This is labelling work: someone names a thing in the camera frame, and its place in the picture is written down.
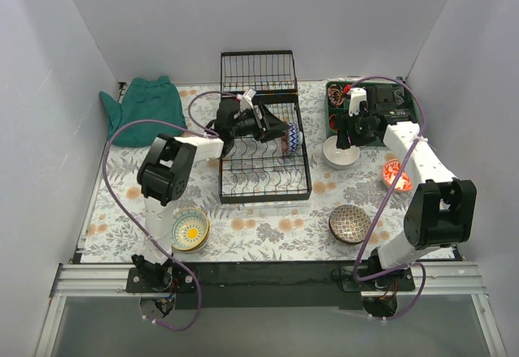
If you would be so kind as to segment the plain white bowl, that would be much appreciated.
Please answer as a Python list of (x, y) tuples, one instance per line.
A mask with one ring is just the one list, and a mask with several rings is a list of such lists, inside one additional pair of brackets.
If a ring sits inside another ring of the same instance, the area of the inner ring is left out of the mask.
[(330, 136), (323, 143), (324, 160), (329, 166), (342, 170), (353, 165), (359, 159), (359, 147), (351, 146), (348, 149), (341, 149), (336, 146), (336, 143), (336, 135)]

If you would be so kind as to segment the blue zigzag red bowl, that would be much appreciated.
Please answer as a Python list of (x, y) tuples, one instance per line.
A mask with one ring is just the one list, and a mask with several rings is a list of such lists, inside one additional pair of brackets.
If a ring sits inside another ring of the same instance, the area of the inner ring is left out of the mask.
[(303, 134), (295, 123), (288, 123), (288, 129), (281, 138), (281, 149), (285, 156), (293, 155), (302, 144)]

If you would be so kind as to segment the black wire dish rack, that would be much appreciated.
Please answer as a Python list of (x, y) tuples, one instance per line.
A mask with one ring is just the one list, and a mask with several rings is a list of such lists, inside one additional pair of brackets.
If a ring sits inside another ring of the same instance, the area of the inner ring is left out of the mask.
[(285, 156), (279, 140), (260, 143), (250, 136), (235, 140), (219, 166), (219, 196), (224, 204), (308, 200), (311, 175), (307, 156), (294, 55), (290, 50), (236, 51), (221, 54), (221, 99), (248, 89), (255, 104), (264, 103), (303, 134), (293, 155)]

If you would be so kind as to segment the yellow sun pattern bowl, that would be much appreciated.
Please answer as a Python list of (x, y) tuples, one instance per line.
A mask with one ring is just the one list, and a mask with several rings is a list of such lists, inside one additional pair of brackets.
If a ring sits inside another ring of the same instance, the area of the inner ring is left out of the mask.
[(175, 252), (193, 252), (208, 240), (210, 223), (200, 209), (185, 208), (174, 214), (170, 242)]

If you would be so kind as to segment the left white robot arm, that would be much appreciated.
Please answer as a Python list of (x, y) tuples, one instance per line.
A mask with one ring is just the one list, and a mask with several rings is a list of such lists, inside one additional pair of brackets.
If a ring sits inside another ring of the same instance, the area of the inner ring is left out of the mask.
[(144, 196), (148, 242), (144, 253), (134, 254), (131, 260), (140, 281), (156, 292), (175, 290), (180, 285), (178, 278), (184, 271), (173, 269), (168, 255), (193, 252), (210, 235), (210, 223), (203, 211), (176, 205), (187, 188), (192, 166), (228, 156), (235, 140), (244, 136), (260, 143), (279, 140), (285, 155), (297, 151), (303, 140), (296, 124), (282, 121), (264, 103), (255, 104), (250, 91), (223, 97), (208, 129), (208, 136), (158, 135), (137, 174)]

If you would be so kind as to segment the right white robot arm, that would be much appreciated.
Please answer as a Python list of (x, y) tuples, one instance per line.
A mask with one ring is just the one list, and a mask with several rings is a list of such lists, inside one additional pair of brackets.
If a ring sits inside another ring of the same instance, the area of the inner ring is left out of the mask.
[(368, 259), (367, 275), (358, 274), (362, 253), (354, 263), (356, 282), (368, 282), (385, 290), (397, 279), (397, 271), (410, 267), (423, 255), (442, 247), (464, 243), (470, 237), (477, 189), (448, 170), (422, 136), (425, 125), (413, 121), (387, 122), (380, 115), (337, 119), (339, 148), (360, 146), (369, 135), (380, 135), (399, 159), (395, 179), (407, 173), (414, 195), (406, 211), (403, 231), (377, 248)]

